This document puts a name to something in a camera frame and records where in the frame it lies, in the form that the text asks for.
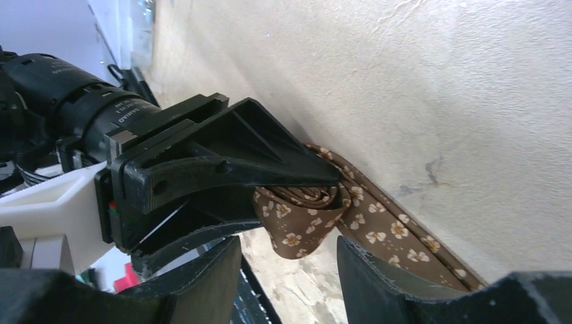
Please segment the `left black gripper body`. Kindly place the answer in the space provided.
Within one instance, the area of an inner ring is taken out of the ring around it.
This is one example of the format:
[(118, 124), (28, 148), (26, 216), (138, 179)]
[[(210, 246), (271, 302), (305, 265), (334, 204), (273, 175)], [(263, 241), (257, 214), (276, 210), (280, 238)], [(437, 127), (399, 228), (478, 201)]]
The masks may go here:
[(160, 109), (123, 92), (94, 121), (101, 133), (98, 157), (107, 168), (96, 177), (105, 241), (132, 255), (152, 255), (197, 224), (175, 216), (189, 198), (226, 186), (229, 164), (217, 142), (229, 100), (202, 94)]

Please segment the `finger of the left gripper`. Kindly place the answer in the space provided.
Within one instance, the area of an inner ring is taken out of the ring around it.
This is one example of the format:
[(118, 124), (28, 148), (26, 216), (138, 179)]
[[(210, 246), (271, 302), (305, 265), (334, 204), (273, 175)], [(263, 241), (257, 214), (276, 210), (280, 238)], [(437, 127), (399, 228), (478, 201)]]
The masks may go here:
[(339, 173), (258, 101), (194, 97), (132, 126), (144, 140), (120, 157), (121, 201), (149, 214), (221, 186), (330, 186)]
[(195, 196), (139, 243), (131, 255), (132, 266), (139, 276), (152, 277), (201, 245), (261, 226), (248, 197)]

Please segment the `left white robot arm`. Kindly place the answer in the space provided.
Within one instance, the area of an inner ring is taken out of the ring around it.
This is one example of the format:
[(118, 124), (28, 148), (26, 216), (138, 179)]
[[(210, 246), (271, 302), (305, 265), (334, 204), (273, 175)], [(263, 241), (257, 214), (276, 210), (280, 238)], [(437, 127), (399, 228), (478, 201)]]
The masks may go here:
[(150, 277), (260, 226), (257, 187), (332, 186), (338, 171), (258, 101), (196, 95), (162, 109), (52, 55), (1, 53), (1, 225), (65, 237), (79, 273), (116, 247)]

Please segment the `brown floral tie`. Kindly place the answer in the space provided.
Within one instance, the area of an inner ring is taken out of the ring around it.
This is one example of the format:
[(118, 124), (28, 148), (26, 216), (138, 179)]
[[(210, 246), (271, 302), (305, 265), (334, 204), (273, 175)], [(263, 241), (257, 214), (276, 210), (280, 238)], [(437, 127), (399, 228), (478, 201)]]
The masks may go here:
[(350, 162), (317, 144), (308, 148), (340, 172), (337, 185), (257, 187), (252, 196), (280, 257), (308, 256), (337, 228), (375, 257), (434, 284), (464, 292), (484, 288), (482, 280)]

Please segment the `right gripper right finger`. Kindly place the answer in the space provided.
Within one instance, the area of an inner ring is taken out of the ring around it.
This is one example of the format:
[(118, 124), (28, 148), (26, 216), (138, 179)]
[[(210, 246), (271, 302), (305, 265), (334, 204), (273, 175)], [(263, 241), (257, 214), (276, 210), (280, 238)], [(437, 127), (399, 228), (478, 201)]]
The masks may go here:
[(350, 323), (446, 323), (446, 290), (337, 238), (337, 265)]

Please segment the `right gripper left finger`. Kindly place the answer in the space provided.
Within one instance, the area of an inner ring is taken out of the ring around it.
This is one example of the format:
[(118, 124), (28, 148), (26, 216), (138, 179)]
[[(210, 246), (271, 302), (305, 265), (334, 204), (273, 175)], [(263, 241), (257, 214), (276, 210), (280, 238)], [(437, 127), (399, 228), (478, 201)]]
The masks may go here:
[(202, 256), (124, 292), (121, 323), (228, 323), (237, 291), (241, 243), (231, 236)]

